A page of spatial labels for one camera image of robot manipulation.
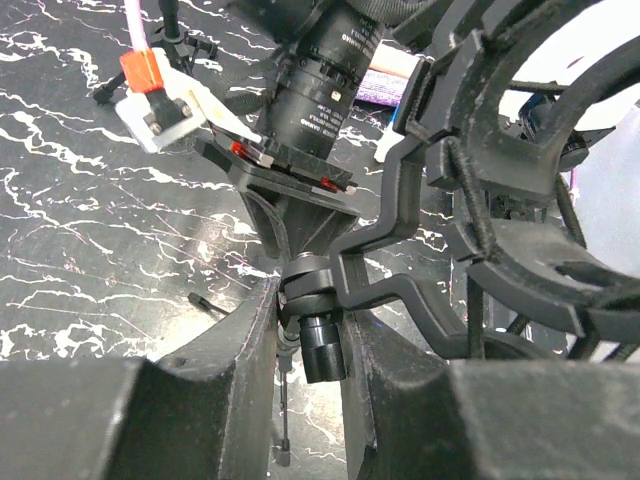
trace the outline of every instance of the mini tripod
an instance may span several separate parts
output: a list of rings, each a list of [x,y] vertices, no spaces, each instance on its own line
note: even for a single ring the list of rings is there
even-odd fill
[[[173,68],[193,76],[193,67],[201,51],[205,52],[210,60],[215,60],[218,55],[217,44],[192,36],[180,28],[179,0],[158,0],[158,6],[162,13],[162,22],[156,23],[151,29],[150,44],[152,48],[164,49]],[[93,93],[94,100],[100,105],[108,103],[125,81],[124,72],[121,71]]]

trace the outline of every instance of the orange connector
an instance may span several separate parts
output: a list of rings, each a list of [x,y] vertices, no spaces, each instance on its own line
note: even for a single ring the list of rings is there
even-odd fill
[[[132,92],[147,93],[164,87],[153,50],[125,53],[120,57],[120,65]]]

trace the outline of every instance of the black device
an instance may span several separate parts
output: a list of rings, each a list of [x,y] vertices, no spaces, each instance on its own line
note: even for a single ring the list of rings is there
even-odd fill
[[[637,477],[640,371],[621,362],[640,346],[640,282],[587,252],[559,172],[563,154],[576,151],[567,145],[586,109],[639,80],[640,37],[568,87],[517,85],[544,98],[525,106],[514,134],[497,113],[504,91],[516,88],[514,74],[597,0],[232,3],[282,47],[271,62],[272,95],[259,105],[258,128],[275,136],[243,145],[217,134],[197,148],[237,186],[267,253],[280,259],[281,281],[265,279],[157,365],[0,365],[0,380],[11,385],[0,425],[19,440],[0,452],[3,473],[264,478],[276,355],[286,411],[285,374],[301,339],[308,380],[341,380],[350,479]],[[286,19],[287,29],[276,30],[273,19]],[[364,68],[366,55],[349,53],[351,43],[335,32],[372,24],[371,39],[385,25],[414,51],[431,46],[436,59],[418,63],[398,109],[394,128],[406,137],[384,165],[379,219],[349,231],[356,213],[312,191],[346,190],[348,173],[325,162],[329,136],[300,120],[329,105],[336,79],[357,82]],[[342,97],[332,100],[338,105],[329,108],[342,112]],[[256,152],[276,168],[256,164]],[[425,167],[429,185],[454,190],[465,204],[444,234],[466,270],[466,322],[436,285],[407,275],[372,284],[367,276],[366,254],[416,232]],[[537,215],[552,203],[562,225]],[[506,331],[485,327],[489,296],[517,314]],[[435,355],[370,310],[398,299]],[[520,335],[530,323],[578,340],[559,356]],[[575,362],[601,341],[618,344],[604,365]],[[59,415],[46,413],[70,396]],[[70,434],[78,418],[83,433]],[[287,464],[284,427],[277,452]]]

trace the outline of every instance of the black marble table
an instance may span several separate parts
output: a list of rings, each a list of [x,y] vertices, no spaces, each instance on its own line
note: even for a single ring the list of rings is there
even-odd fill
[[[143,153],[113,107],[90,98],[128,49],[122,2],[0,5],[0,360],[157,359],[220,318],[193,308],[189,292],[232,310],[260,278],[278,275],[261,266],[259,239],[220,170],[188,140],[161,155]],[[143,8],[146,20],[159,20],[156,2]],[[273,49],[209,1],[182,1],[181,19],[239,60]],[[196,76],[216,68],[200,61]],[[373,152],[390,115],[354,106],[330,158],[360,183],[349,200],[360,225],[379,211]],[[425,191],[419,235],[372,255],[372,275],[411,272],[448,295],[439,229],[449,204],[447,195]],[[400,306],[379,313],[426,348]],[[300,361],[289,380],[292,466],[273,465],[269,476],[346,478],[339,385],[307,386]]]

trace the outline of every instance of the white cable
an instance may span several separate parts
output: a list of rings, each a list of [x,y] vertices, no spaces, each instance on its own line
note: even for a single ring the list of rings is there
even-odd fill
[[[147,35],[144,33],[140,0],[124,0],[124,8],[127,14],[127,27],[129,28],[133,50],[147,50],[149,46],[147,45]]]

